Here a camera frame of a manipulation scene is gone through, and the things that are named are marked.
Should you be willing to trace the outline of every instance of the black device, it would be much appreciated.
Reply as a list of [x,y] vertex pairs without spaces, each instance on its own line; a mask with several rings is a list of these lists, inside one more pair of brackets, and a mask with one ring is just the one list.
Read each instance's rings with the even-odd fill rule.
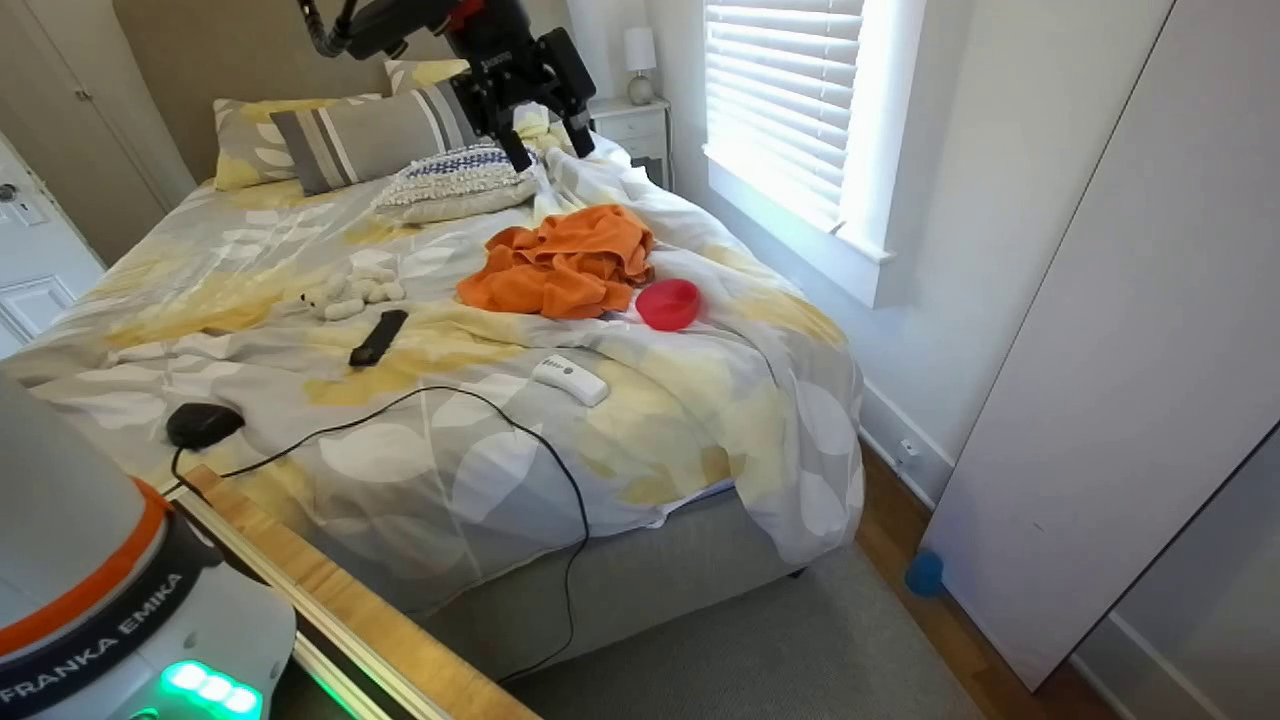
[[169,416],[169,442],[184,451],[206,451],[244,426],[244,416],[226,404],[180,404]]
[[511,106],[528,100],[549,103],[566,120],[577,154],[595,146],[590,112],[595,95],[594,73],[566,26],[532,39],[519,0],[371,0],[362,13],[356,3],[343,0],[323,31],[317,0],[300,0],[319,57],[401,57],[407,48],[403,36],[427,26],[467,61],[467,73],[448,83],[471,129],[491,137],[517,170],[528,167],[528,153],[511,129]]
[[383,358],[383,350],[395,343],[401,326],[403,326],[407,312],[387,309],[371,333],[365,334],[365,343],[354,349],[354,368],[371,368]]

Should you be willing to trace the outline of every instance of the bed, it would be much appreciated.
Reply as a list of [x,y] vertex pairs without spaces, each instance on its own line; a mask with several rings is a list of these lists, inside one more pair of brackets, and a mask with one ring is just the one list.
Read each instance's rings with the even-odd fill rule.
[[[213,100],[375,103],[387,83],[382,64],[317,61],[292,0],[116,0],[116,14],[191,177],[226,170]],[[537,26],[560,21],[560,3],[532,8]],[[555,129],[524,139],[541,154],[524,177],[464,143],[317,195],[287,170],[199,183],[3,373],[153,479],[169,479],[178,404],[242,409],[244,432],[180,464],[228,473],[491,674],[845,547],[866,488],[861,374],[838,324],[616,143],[577,158]],[[633,309],[549,318],[456,299],[491,236],[583,207],[638,214],[649,272],[704,292],[689,333],[653,333]],[[328,312],[343,292],[362,309]],[[407,324],[354,373],[383,309],[407,309]],[[606,374],[610,396],[532,380],[553,350]]]

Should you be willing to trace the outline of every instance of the bed frame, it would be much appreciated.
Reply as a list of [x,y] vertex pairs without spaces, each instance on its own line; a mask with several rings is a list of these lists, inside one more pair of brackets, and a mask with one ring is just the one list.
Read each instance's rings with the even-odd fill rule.
[[[213,177],[213,100],[383,93],[382,61],[323,61],[313,50],[296,0],[113,0],[140,75],[198,180]],[[560,0],[528,0],[532,31],[566,25]],[[420,31],[407,57],[448,57]],[[440,615],[420,615],[480,673],[506,674],[549,656],[566,637],[568,553],[537,560]],[[704,494],[660,530],[594,541],[573,567],[573,642],[583,656],[684,613],[711,606],[796,567],[732,493]]]

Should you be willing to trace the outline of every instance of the window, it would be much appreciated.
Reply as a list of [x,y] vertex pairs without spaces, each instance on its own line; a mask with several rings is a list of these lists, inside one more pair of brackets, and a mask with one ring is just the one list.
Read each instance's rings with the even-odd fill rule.
[[930,0],[704,0],[710,180],[876,299]]

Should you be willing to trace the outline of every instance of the remote control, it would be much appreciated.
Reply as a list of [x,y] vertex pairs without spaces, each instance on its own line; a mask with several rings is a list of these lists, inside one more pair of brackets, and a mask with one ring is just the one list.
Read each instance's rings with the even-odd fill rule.
[[383,358],[383,350],[395,343],[401,326],[403,326],[407,312],[391,309],[375,318],[375,326],[365,334],[362,349],[354,349],[354,368],[371,368]]
[[610,396],[610,384],[595,373],[573,365],[568,354],[549,354],[532,365],[532,380],[553,384],[580,404],[602,404]]

